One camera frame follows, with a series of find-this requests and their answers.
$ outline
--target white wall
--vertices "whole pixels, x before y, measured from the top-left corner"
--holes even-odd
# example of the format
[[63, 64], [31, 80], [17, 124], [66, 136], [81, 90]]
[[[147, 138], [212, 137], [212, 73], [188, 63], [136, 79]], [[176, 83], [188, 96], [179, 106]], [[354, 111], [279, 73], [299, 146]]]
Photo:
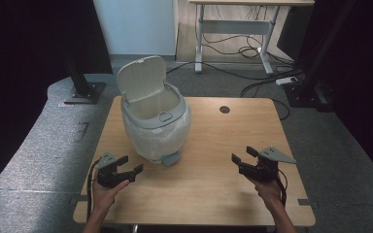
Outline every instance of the white wall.
[[177, 1], [94, 0], [109, 54], [175, 55]]

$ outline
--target light stand base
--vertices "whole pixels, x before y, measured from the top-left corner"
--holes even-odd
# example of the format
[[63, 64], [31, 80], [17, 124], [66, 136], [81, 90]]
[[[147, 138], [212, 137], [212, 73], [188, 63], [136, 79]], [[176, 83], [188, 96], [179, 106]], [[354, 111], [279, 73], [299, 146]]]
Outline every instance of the light stand base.
[[300, 96], [299, 87], [283, 84], [289, 105], [294, 108], [316, 108], [319, 112], [333, 112], [331, 108], [331, 89], [328, 85], [317, 83], [311, 96]]
[[68, 97], [63, 102], [64, 104], [96, 104], [98, 103], [99, 96], [104, 89], [104, 83], [88, 83], [91, 90], [88, 95], [83, 96], [78, 94], [76, 88], [72, 87]]

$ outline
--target metal frame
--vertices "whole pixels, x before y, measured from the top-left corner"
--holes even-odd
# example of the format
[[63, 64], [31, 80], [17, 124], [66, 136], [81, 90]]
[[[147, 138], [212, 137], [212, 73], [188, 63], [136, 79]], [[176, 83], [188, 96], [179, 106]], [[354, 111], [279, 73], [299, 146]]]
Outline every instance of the metal frame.
[[205, 20], [204, 12], [205, 5], [200, 5], [199, 8], [199, 24], [198, 24], [198, 44], [195, 54], [195, 72], [202, 72], [202, 34], [255, 34], [265, 35], [262, 48], [257, 48], [259, 57], [261, 58], [266, 74], [270, 75], [272, 71], [266, 54], [268, 44], [271, 40], [272, 32], [277, 20], [280, 6], [275, 6], [274, 15], [270, 21], [235, 21], [235, 20]]

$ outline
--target standing desk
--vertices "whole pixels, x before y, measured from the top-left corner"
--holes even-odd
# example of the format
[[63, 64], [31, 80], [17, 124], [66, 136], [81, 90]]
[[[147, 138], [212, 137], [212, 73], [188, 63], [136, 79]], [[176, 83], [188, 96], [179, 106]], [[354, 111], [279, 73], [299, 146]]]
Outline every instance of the standing desk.
[[[275, 106], [270, 99], [187, 97], [191, 127], [181, 151], [181, 160], [166, 167], [138, 155], [126, 137], [116, 97], [105, 123], [93, 161], [105, 151], [129, 162], [119, 172], [144, 163], [135, 183], [121, 191], [105, 222], [171, 225], [274, 225], [271, 214], [254, 185], [238, 174], [231, 161], [235, 153], [256, 164], [246, 146], [263, 150], [275, 146], [292, 157]], [[220, 107], [229, 108], [229, 113]], [[288, 178], [287, 212], [296, 226], [311, 226], [315, 217], [296, 165], [280, 163]], [[82, 189], [86, 195], [86, 183]], [[86, 201], [74, 212], [76, 222], [85, 222]]]
[[[250, 34], [265, 35], [262, 47], [258, 48], [266, 74], [272, 71], [267, 57], [267, 49], [274, 30], [280, 6], [312, 6], [314, 0], [188, 0], [189, 3], [200, 5], [198, 44], [195, 54], [195, 72], [202, 72], [202, 34]], [[208, 20], [204, 19], [205, 5], [248, 5], [248, 6], [275, 6], [274, 14], [269, 21], [237, 21], [237, 20]]]

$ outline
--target black device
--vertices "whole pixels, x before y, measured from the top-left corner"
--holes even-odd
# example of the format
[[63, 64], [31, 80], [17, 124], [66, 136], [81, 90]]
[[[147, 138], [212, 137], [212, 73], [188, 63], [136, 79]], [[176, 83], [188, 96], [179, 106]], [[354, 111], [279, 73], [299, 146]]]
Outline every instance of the black device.
[[96, 160], [89, 169], [89, 174], [86, 180], [86, 194], [87, 194], [87, 211], [86, 220], [89, 219], [91, 207], [92, 207], [92, 172], [93, 168], [96, 166], [98, 170], [98, 175], [96, 180], [99, 184], [104, 187], [113, 188], [119, 183], [129, 180], [131, 183], [135, 182], [136, 175], [144, 171], [144, 164], [136, 166], [133, 171], [129, 172], [118, 172], [118, 166], [121, 166], [128, 162], [128, 155], [118, 159], [116, 156], [105, 152], [105, 154], [98, 160]]
[[133, 171], [119, 173], [118, 166], [126, 162], [128, 162], [128, 155], [117, 158], [106, 152], [96, 166], [98, 183], [105, 187], [115, 187], [125, 180], [129, 180], [131, 183], [135, 182], [136, 175], [144, 171], [144, 164], [136, 166]]
[[287, 192], [278, 176], [280, 172], [278, 162], [295, 163], [295, 160], [286, 156], [284, 153], [274, 147], [269, 147], [261, 152], [258, 152], [252, 147], [247, 147], [247, 153], [252, 157], [258, 157], [258, 162], [256, 165], [242, 162], [241, 158], [232, 153], [231, 159], [232, 162], [238, 165], [239, 174], [261, 183], [276, 181], [282, 193], [281, 202], [285, 206], [287, 201]]

